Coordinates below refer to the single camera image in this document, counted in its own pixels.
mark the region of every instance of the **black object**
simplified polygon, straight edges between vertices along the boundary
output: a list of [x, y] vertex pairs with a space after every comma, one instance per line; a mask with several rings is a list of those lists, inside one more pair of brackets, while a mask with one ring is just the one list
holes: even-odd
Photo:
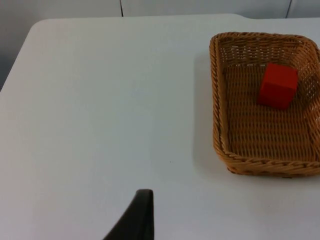
[[154, 240], [154, 193], [136, 191], [130, 205], [103, 240]]

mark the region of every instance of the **red cube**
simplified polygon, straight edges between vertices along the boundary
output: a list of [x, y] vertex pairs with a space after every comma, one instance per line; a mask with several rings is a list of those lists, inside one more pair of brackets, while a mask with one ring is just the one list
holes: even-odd
[[258, 104], [287, 109], [298, 86], [298, 71], [289, 66], [268, 63], [263, 76]]

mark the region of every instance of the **cabinet door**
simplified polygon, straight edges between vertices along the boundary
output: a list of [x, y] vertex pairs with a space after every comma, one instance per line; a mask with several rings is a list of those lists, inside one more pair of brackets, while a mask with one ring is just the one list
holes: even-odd
[[119, 0], [0, 0], [0, 88], [36, 22], [114, 16], [121, 16]]
[[123, 15], [239, 14], [247, 18], [285, 18], [290, 0], [121, 0]]
[[319, 0], [292, 0], [288, 18], [317, 18], [320, 17]]

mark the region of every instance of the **table surface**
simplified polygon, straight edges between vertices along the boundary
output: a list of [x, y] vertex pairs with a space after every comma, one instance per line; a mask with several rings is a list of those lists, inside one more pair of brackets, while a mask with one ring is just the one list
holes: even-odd
[[56, 19], [0, 93], [0, 239], [99, 240], [154, 190], [156, 240], [319, 237], [320, 178], [229, 173], [212, 145], [209, 41], [305, 35], [320, 18]]

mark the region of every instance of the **wicker basket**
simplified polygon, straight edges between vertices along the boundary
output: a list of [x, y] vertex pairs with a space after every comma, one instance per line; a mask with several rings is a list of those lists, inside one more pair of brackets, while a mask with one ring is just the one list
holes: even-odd
[[[213, 142], [230, 172], [320, 174], [320, 54], [298, 35], [227, 32], [210, 42]], [[267, 63], [298, 70], [287, 110], [256, 104]]]

